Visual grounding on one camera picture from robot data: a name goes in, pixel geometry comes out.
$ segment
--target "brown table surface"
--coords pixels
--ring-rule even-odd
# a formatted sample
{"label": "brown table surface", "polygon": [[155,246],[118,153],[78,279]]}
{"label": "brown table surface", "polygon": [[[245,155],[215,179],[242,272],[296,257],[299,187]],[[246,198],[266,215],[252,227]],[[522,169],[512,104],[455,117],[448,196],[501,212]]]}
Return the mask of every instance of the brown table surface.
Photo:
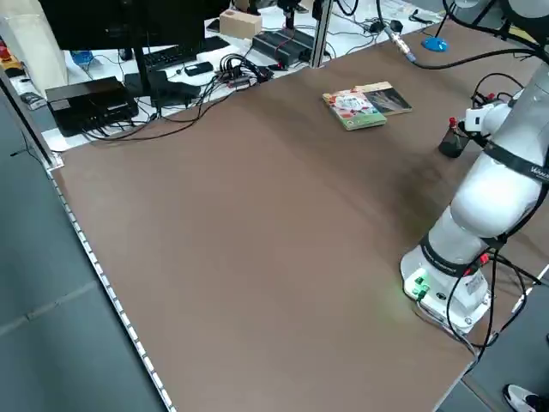
{"label": "brown table surface", "polygon": [[[440,55],[407,40],[431,63],[508,46],[451,24],[444,36]],[[179,410],[433,408],[470,354],[414,316],[399,260],[478,154],[437,152],[448,117],[483,75],[525,82],[537,64],[426,71],[383,44],[234,95],[175,136],[65,154],[55,178]],[[413,112],[348,132],[321,100],[380,81]],[[537,217],[506,254],[539,272],[546,229]]]}

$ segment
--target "smartphone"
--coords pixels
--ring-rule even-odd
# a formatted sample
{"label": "smartphone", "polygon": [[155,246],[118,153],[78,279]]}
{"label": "smartphone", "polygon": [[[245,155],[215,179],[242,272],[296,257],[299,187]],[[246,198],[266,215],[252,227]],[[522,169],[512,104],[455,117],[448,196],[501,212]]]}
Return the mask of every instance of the smartphone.
{"label": "smartphone", "polygon": [[208,73],[213,71],[214,66],[210,62],[203,62],[198,64],[192,64],[190,66],[185,66],[185,73],[187,76],[196,76],[201,75],[202,73]]}
{"label": "smartphone", "polygon": [[299,13],[299,14],[303,14],[303,13],[309,13],[309,10],[306,9],[305,7],[303,7],[301,4],[298,4],[298,5],[295,7],[295,12],[296,12],[296,13]]}
{"label": "smartphone", "polygon": [[220,19],[215,19],[206,26],[206,30],[210,32],[219,33],[220,32]]}

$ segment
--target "book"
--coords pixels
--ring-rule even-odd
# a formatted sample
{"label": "book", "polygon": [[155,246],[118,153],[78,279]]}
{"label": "book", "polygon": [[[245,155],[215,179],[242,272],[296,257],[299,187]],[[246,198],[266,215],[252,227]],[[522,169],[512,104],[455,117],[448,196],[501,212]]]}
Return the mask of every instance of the book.
{"label": "book", "polygon": [[412,107],[389,82],[356,86],[354,90],[364,93],[372,105],[384,116],[412,111]]}
{"label": "book", "polygon": [[355,88],[333,94],[325,93],[323,99],[347,130],[379,126],[387,122],[387,118],[365,94]]}

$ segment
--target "white sneaker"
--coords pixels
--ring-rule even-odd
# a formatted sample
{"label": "white sneaker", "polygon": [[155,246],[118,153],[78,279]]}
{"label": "white sneaker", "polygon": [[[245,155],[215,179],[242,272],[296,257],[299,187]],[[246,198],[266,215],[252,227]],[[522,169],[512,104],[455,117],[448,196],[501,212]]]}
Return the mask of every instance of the white sneaker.
{"label": "white sneaker", "polygon": [[506,385],[504,396],[515,412],[547,412],[549,400],[517,385]]}

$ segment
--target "black monitor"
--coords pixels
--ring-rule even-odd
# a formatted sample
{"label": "black monitor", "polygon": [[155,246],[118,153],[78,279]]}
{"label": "black monitor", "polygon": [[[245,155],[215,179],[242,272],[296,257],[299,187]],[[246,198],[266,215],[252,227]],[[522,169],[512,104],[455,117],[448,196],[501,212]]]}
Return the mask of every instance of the black monitor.
{"label": "black monitor", "polygon": [[175,85],[167,81],[165,72],[148,73],[142,48],[155,45],[198,48],[204,39],[204,20],[219,15],[218,10],[228,6],[228,0],[39,1],[61,49],[132,47],[139,75],[127,75],[125,82],[129,83],[131,78],[133,89],[136,84],[139,86],[136,95],[149,95],[152,100]]}

